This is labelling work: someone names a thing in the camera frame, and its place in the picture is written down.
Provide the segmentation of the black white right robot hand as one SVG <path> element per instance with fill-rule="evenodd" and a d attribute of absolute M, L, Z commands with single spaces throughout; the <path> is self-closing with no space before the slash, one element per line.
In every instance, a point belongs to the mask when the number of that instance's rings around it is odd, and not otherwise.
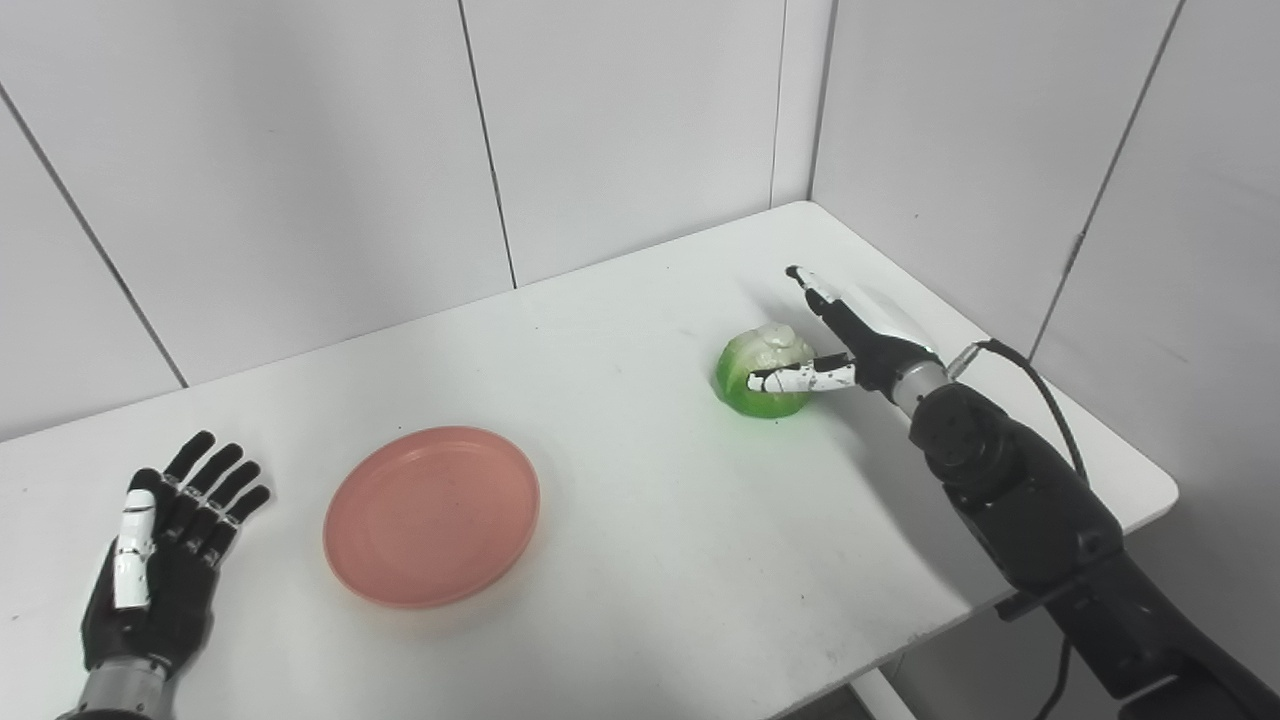
<path fill-rule="evenodd" d="M 814 272 L 800 265 L 786 275 L 804 292 L 809 309 L 847 348 L 844 355 L 815 357 L 748 374 L 748 389 L 764 395 L 820 393 L 858 387 L 883 395 L 905 414 L 934 391 L 950 384 L 936 352 L 915 340 L 886 333 L 868 320 L 886 319 L 863 292 L 841 295 Z"/>

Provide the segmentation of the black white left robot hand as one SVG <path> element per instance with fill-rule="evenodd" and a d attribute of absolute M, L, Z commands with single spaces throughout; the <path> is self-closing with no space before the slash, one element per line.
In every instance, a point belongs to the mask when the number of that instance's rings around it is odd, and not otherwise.
<path fill-rule="evenodd" d="M 201 651 L 225 556 L 271 498 L 260 471 L 201 430 L 163 470 L 132 477 L 79 625 L 86 670 L 137 659 L 173 678 Z"/>

